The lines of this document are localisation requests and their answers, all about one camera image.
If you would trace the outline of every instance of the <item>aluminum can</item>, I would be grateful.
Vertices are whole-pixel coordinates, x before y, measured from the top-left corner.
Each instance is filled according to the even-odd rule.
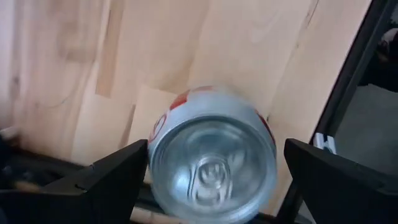
[[[265,119],[224,88],[179,95],[148,149],[156,201],[192,223],[244,223],[275,187],[276,146]]]

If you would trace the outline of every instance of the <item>wooden panel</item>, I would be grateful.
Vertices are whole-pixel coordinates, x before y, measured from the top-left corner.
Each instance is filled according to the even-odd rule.
[[[61,159],[70,148],[97,54],[102,1],[17,1],[15,124],[22,147]]]
[[[0,0],[0,128],[12,124],[11,77],[15,2]]]
[[[309,142],[370,2],[319,0],[315,6],[272,102],[269,125],[277,140],[278,183],[264,213],[277,214],[292,182],[285,140]]]
[[[238,90],[267,116],[311,0],[212,1],[191,68],[191,87]]]

